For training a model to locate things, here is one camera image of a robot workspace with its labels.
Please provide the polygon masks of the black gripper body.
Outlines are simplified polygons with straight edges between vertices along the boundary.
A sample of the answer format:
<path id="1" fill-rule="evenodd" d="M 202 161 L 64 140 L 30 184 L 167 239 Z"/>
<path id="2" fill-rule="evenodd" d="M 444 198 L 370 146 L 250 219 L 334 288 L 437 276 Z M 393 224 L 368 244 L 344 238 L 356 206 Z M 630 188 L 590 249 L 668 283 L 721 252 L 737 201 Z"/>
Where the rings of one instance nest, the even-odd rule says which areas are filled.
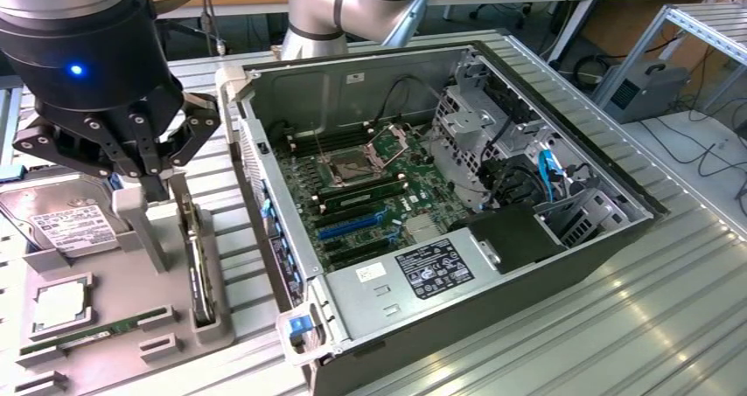
<path id="1" fill-rule="evenodd" d="M 2 51 L 44 104 L 72 112 L 181 110 L 151 0 L 2 0 Z"/>

